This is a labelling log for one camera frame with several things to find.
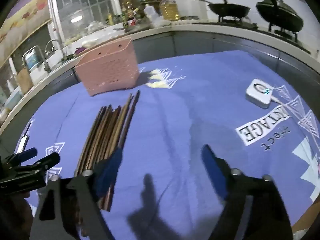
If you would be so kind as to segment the light brown wooden chopstick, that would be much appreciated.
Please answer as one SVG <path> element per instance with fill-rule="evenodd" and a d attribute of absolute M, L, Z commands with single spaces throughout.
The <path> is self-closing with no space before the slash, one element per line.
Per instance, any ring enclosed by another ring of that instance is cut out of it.
<path fill-rule="evenodd" d="M 110 212 L 111 211 L 111 206 L 112 206 L 112 201 L 113 201 L 113 195 L 114 195 L 114 184 L 112 184 L 106 196 L 100 198 L 98 202 L 99 209 Z"/>

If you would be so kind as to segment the white plastic jug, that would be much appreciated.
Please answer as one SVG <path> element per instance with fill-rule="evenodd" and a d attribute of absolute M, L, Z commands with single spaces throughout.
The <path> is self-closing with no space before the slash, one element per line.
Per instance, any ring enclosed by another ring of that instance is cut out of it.
<path fill-rule="evenodd" d="M 148 19 L 152 22 L 155 23 L 157 19 L 159 18 L 159 14 L 155 10 L 153 5 L 146 4 L 144 8 L 144 14 L 148 17 Z"/>

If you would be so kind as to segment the yellow cooking oil bottle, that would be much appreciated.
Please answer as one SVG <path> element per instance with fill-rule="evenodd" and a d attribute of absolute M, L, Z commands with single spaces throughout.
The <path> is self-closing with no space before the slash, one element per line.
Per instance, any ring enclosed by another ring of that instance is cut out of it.
<path fill-rule="evenodd" d="M 165 20 L 178 21 L 180 20 L 180 15 L 175 0 L 161 0 L 159 4 L 161 15 Z"/>

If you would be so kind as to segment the purple printed tablecloth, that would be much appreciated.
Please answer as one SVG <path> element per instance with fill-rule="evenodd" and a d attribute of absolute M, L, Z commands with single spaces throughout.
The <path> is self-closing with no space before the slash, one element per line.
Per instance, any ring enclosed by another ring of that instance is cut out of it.
<path fill-rule="evenodd" d="M 104 213 L 116 239 L 207 239 L 223 210 L 201 159 L 209 145 L 229 166 L 269 174 L 295 223 L 319 195 L 319 121 L 306 97 L 243 51 L 139 65 L 140 97 L 114 199 Z M 263 109 L 246 99 L 259 79 Z"/>

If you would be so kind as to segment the barred kitchen window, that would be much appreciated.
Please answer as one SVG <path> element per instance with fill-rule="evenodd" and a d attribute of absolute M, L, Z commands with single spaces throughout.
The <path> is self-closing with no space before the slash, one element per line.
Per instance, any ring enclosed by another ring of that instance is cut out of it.
<path fill-rule="evenodd" d="M 53 19 L 64 44 L 70 44 L 109 25 L 118 0 L 50 0 Z"/>

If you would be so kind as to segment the pink plastic utensil basket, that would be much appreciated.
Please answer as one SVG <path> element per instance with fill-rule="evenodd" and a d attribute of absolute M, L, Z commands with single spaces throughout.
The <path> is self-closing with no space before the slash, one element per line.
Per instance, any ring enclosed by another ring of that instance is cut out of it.
<path fill-rule="evenodd" d="M 89 51 L 76 64 L 75 72 L 90 96 L 135 87 L 139 69 L 132 39 Z"/>

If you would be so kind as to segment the chrome kitchen faucet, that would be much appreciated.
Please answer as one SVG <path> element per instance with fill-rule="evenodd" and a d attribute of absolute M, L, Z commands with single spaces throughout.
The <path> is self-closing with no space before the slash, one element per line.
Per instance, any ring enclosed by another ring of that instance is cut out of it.
<path fill-rule="evenodd" d="M 50 40 L 44 50 L 46 60 L 49 63 L 58 63 L 67 60 L 67 56 L 63 51 L 62 42 L 58 39 Z"/>

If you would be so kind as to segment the black lidded wok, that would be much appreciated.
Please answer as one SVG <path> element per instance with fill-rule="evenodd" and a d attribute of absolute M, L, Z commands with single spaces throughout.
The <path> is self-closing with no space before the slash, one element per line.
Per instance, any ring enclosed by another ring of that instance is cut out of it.
<path fill-rule="evenodd" d="M 276 25 L 281 29 L 298 33 L 303 28 L 303 19 L 283 0 L 263 0 L 255 6 L 260 16 L 269 23 L 269 29 Z"/>

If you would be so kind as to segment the wooden cutting board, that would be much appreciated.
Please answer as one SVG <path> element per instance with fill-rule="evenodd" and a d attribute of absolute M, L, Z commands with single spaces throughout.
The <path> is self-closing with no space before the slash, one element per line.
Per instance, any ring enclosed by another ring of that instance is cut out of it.
<path fill-rule="evenodd" d="M 23 67 L 16 75 L 17 83 L 20 86 L 22 94 L 26 94 L 33 86 L 33 81 L 27 67 Z"/>

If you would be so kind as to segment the blue label detergent bottle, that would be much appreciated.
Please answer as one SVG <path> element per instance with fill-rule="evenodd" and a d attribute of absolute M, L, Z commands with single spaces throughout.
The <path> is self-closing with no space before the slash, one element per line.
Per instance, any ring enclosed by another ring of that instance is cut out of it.
<path fill-rule="evenodd" d="M 26 53 L 25 62 L 29 70 L 34 67 L 38 67 L 38 65 L 40 64 L 40 60 L 35 49 L 32 49 Z"/>

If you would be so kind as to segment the smartphone with lit screen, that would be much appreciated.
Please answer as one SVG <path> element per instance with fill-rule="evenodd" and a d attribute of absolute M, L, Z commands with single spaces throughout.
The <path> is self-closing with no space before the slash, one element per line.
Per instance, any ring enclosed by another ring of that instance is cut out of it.
<path fill-rule="evenodd" d="M 29 140 L 29 136 L 28 135 L 24 135 L 20 142 L 19 142 L 19 145 L 18 145 L 18 148 L 17 148 L 17 151 L 16 151 L 16 154 L 19 154 L 19 153 L 22 153 L 24 150 L 25 150 L 25 147 L 28 143 L 28 140 Z"/>

